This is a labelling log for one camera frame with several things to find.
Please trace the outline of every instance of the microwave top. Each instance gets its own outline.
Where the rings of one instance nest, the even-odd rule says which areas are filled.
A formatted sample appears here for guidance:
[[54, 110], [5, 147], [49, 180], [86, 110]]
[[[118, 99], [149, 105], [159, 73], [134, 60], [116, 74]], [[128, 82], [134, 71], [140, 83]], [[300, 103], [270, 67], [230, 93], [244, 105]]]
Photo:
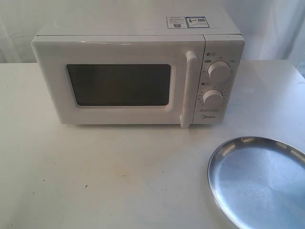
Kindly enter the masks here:
[[218, 0], [70, 0], [39, 36], [240, 34]]

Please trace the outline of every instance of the control panel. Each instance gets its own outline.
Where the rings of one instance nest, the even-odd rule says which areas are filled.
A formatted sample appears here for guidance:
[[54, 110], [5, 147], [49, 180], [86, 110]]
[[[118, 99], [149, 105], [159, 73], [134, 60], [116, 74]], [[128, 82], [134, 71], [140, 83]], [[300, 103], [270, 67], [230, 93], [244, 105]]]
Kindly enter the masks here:
[[193, 124], [215, 124], [224, 119], [235, 75], [244, 49], [241, 35], [205, 35]]

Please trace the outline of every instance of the white table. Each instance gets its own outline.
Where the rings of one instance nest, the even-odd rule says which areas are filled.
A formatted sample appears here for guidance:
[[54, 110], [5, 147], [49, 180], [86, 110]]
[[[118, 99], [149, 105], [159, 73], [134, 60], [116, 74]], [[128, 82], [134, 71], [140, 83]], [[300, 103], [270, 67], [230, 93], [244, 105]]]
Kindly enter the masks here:
[[0, 65], [0, 228], [217, 229], [207, 165], [259, 135], [305, 151], [305, 80], [243, 61], [222, 124], [61, 125], [37, 64]]

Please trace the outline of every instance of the brand logo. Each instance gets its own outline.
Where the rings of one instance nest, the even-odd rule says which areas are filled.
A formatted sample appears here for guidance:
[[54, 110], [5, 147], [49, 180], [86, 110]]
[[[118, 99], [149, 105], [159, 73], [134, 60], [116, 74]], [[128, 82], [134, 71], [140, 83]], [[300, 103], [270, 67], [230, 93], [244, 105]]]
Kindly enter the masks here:
[[216, 117], [212, 115], [202, 115], [201, 118], [216, 118]]

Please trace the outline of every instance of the white backdrop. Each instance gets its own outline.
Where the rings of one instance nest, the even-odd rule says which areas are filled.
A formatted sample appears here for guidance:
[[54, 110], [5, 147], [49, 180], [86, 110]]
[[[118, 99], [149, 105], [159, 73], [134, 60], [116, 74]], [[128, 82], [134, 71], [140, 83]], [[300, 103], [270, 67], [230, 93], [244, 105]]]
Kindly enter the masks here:
[[[0, 1], [0, 62], [35, 62], [31, 40], [69, 0]], [[244, 59], [289, 59], [305, 53], [305, 0], [221, 0], [246, 40]]]

